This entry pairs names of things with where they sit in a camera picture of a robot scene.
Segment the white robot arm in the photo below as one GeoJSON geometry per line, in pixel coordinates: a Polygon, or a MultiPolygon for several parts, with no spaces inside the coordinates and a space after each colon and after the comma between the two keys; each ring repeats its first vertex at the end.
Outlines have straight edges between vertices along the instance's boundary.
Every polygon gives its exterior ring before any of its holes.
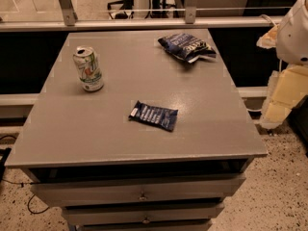
{"type": "Polygon", "coordinates": [[[279,65],[269,77],[267,98],[261,109],[260,125],[274,129],[281,125],[292,109],[308,94],[308,0],[297,0],[256,45],[275,48],[279,65]]]}

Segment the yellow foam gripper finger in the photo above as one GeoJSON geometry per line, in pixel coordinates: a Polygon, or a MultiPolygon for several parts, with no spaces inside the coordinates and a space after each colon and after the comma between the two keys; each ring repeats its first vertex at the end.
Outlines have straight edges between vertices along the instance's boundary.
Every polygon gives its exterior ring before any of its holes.
{"type": "Polygon", "coordinates": [[[273,71],[261,110],[260,125],[265,129],[278,127],[307,94],[307,66],[289,64],[281,72],[273,71]]]}
{"type": "Polygon", "coordinates": [[[261,48],[271,49],[276,47],[278,25],[274,25],[270,30],[268,30],[264,35],[259,37],[256,45],[261,48]]]}

